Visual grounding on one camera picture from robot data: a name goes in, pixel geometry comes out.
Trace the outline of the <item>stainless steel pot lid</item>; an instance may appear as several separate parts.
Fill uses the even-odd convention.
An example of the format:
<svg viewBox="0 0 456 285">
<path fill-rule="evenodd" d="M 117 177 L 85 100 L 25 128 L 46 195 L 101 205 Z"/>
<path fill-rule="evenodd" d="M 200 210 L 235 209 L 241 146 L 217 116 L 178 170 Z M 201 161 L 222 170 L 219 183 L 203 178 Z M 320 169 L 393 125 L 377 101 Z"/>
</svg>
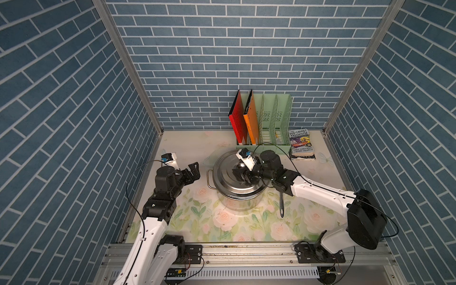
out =
<svg viewBox="0 0 456 285">
<path fill-rule="evenodd" d="M 236 157 L 238 150 L 221 155 L 216 161 L 213 171 L 213 182 L 216 190 L 222 195 L 236 201 L 251 200 L 266 189 L 263 181 L 258 185 L 241 183 L 233 175 L 233 168 L 240 168 L 240 160 Z"/>
</svg>

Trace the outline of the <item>stainless steel stock pot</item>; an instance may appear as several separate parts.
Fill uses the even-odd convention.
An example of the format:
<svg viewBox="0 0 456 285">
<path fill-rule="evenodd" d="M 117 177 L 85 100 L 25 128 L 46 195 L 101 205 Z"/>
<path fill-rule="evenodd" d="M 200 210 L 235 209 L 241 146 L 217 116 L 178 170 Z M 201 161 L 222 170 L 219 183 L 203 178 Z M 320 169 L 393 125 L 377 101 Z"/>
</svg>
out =
<svg viewBox="0 0 456 285">
<path fill-rule="evenodd" d="M 232 211 L 255 208 L 262 200 L 266 185 L 237 157 L 237 150 L 222 154 L 207 171 L 207 186 L 215 190 L 220 202 Z"/>
</svg>

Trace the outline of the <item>long steel ladle spoon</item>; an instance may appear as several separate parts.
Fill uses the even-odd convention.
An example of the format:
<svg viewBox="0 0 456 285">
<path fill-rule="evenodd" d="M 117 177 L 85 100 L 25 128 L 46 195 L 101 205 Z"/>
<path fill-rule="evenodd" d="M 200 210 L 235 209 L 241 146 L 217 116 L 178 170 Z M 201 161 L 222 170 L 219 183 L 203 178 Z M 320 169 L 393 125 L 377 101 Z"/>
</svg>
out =
<svg viewBox="0 0 456 285">
<path fill-rule="evenodd" d="M 280 217 L 283 218 L 285 216 L 285 201 L 284 201 L 284 193 L 280 193 L 279 195 L 279 210 L 280 210 Z"/>
</svg>

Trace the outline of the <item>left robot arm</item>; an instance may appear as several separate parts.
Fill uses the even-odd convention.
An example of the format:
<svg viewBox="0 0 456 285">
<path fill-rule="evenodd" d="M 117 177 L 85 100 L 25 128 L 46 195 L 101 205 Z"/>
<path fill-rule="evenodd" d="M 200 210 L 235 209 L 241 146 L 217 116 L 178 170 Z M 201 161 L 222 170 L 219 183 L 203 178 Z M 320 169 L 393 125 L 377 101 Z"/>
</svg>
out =
<svg viewBox="0 0 456 285">
<path fill-rule="evenodd" d="M 171 165 L 157 170 L 154 192 L 142 209 L 140 230 L 116 285 L 159 285 L 171 265 L 184 257 L 184 237 L 165 232 L 183 187 L 200 178 L 197 162 L 183 170 Z"/>
</svg>

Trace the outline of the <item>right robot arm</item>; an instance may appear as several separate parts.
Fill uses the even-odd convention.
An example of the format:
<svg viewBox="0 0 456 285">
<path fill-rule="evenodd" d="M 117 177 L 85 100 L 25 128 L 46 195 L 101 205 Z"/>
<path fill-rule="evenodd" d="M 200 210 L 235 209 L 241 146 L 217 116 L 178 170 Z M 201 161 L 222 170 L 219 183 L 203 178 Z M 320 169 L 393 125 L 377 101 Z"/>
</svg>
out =
<svg viewBox="0 0 456 285">
<path fill-rule="evenodd" d="M 356 245 L 374 250 L 387 225 L 387 217 L 367 190 L 340 190 L 304 177 L 297 171 L 284 168 L 279 155 L 266 150 L 259 156 L 243 148 L 236 152 L 238 166 L 233 169 L 236 179 L 265 181 L 280 195 L 304 198 L 320 204 L 345 218 L 346 223 L 333 230 L 324 230 L 314 243 L 319 255 L 336 254 Z"/>
</svg>

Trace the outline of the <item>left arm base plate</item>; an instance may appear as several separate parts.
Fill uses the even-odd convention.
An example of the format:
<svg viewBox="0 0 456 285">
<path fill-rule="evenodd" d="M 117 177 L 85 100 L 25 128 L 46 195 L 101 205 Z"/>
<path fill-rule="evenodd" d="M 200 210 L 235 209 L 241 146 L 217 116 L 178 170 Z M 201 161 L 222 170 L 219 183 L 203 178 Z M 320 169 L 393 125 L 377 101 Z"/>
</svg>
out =
<svg viewBox="0 0 456 285">
<path fill-rule="evenodd" d="M 178 255 L 176 263 L 186 266 L 193 264 L 201 264 L 202 255 L 202 245 L 185 245 L 183 252 Z"/>
</svg>

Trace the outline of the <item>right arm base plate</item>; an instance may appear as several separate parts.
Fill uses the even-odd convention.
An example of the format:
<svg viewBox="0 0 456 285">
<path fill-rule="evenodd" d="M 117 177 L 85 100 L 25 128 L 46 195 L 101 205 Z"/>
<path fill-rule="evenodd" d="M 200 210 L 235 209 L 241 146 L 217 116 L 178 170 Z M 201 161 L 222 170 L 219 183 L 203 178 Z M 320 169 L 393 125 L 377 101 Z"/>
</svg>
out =
<svg viewBox="0 0 456 285">
<path fill-rule="evenodd" d="M 331 254 L 323 247 L 314 247 L 311 243 L 297 243 L 294 246 L 299 264 L 342 264 L 346 262 L 343 251 Z"/>
</svg>

